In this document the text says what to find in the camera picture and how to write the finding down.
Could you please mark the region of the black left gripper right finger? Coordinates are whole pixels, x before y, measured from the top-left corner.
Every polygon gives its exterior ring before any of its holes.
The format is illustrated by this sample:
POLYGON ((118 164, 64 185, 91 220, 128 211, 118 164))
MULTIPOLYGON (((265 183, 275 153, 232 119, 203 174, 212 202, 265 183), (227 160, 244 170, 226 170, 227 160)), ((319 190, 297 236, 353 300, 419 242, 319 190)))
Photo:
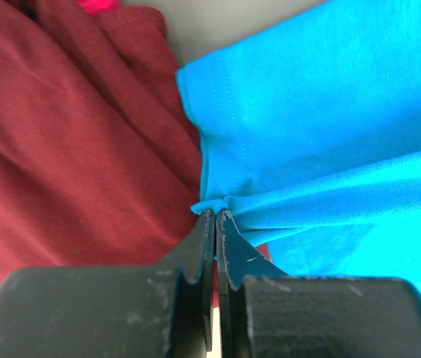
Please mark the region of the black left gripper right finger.
POLYGON ((421 294, 380 277, 285 274, 216 218, 224 357, 421 357, 421 294))

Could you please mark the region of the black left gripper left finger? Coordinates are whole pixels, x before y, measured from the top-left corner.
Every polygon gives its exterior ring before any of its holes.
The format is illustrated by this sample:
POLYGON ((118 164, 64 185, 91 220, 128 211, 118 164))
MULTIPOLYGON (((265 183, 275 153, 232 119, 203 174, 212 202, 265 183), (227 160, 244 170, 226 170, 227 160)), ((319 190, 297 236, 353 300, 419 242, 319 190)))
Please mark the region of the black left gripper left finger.
POLYGON ((204 357, 215 215, 155 264, 24 268, 0 285, 0 357, 204 357))

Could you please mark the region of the blue t shirt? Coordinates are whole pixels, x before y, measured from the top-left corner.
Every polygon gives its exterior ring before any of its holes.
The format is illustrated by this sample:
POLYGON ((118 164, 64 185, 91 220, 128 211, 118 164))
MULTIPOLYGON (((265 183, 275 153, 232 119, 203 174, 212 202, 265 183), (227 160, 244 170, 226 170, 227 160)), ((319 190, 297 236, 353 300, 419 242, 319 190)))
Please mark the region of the blue t shirt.
POLYGON ((194 213, 231 212, 291 275, 421 292, 421 1, 327 1, 177 74, 194 213))

